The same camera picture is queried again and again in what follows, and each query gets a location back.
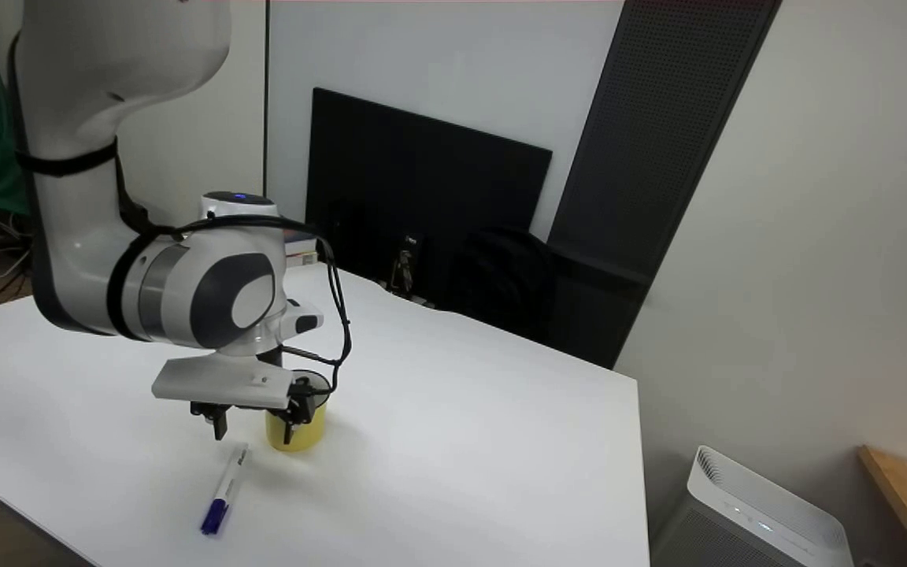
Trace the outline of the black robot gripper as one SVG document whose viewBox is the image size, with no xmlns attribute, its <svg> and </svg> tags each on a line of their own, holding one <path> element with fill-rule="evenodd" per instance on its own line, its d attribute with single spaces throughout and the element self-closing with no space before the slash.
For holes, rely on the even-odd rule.
<svg viewBox="0 0 907 567">
<path fill-rule="evenodd" d="M 334 387 L 325 378 L 296 378 L 290 368 L 249 357 L 190 357 L 167 358 L 151 384 L 160 401 L 187 401 L 192 417 L 202 417 L 216 440 L 227 434 L 227 409 L 284 409 L 286 423 L 308 423 L 325 408 Z"/>
</svg>

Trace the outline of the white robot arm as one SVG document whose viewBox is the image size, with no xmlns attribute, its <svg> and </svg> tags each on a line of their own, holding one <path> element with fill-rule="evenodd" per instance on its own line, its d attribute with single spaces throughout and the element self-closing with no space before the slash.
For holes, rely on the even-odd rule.
<svg viewBox="0 0 907 567">
<path fill-rule="evenodd" d="M 183 353 L 151 395 L 216 430 L 266 409 L 292 437 L 334 395 L 284 358 L 319 315 L 284 290 L 281 216 L 159 225 L 128 197 L 119 122 L 202 87 L 230 57 L 227 0 L 24 0 L 11 48 L 20 161 L 34 209 L 34 302 L 68 332 L 164 339 Z"/>
</svg>

